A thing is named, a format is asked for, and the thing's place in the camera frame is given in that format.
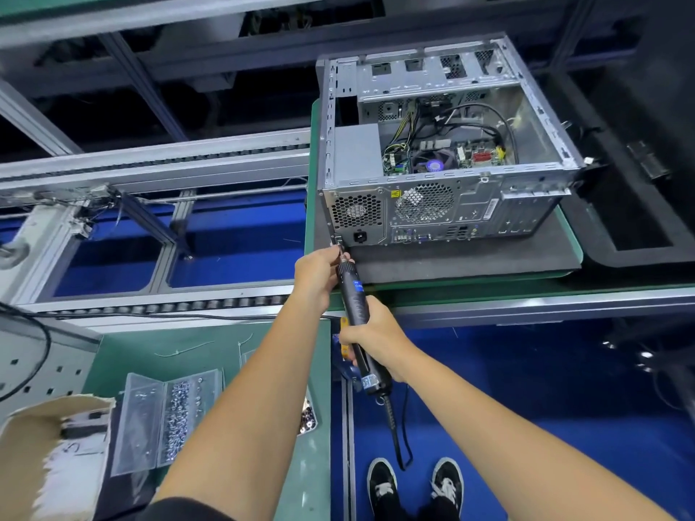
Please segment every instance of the sleeve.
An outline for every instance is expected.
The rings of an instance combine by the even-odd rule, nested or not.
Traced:
[[[231,517],[185,497],[170,497],[151,503],[137,521],[234,521]]]

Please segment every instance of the foot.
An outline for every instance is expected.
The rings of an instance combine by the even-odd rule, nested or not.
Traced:
[[[388,494],[397,494],[395,472],[385,458],[376,458],[369,465],[367,488],[369,490],[369,502],[372,505],[372,513],[376,512],[377,503],[382,497]]]
[[[437,497],[449,499],[458,510],[460,517],[464,506],[464,478],[456,461],[448,457],[439,459],[432,473],[431,485],[432,499]]]

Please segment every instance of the screwdriver cord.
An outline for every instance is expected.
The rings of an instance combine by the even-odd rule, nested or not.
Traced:
[[[400,420],[400,426],[403,432],[403,443],[405,444],[405,449],[408,451],[408,461],[403,464],[403,456],[400,453],[400,442],[398,441],[398,429],[395,421],[395,413],[393,412],[393,406],[391,405],[391,398],[386,396],[382,397],[384,399],[384,407],[387,410],[388,417],[388,428],[391,429],[391,437],[393,437],[393,449],[395,450],[395,460],[398,462],[398,467],[402,472],[407,470],[413,462],[413,452],[410,449],[410,444],[408,443],[408,435],[405,433],[405,410],[408,405],[408,395],[410,393],[410,386],[405,386],[405,397],[403,397],[403,413]]]

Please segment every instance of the pegboard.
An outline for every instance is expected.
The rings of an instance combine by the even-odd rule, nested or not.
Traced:
[[[0,396],[24,380],[43,354],[43,334],[39,338],[40,331],[28,326],[0,320]],[[0,402],[0,424],[17,409],[82,391],[97,345],[56,332],[51,338],[51,352],[37,375],[19,393]]]

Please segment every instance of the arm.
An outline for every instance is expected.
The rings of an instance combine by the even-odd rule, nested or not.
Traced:
[[[470,385],[408,340],[376,298],[344,329],[420,395],[514,521],[673,521],[613,473]]]
[[[178,454],[156,500],[188,497],[238,521],[273,518],[300,427],[318,321],[336,285],[337,258],[338,247],[332,247],[297,262],[292,295]]]

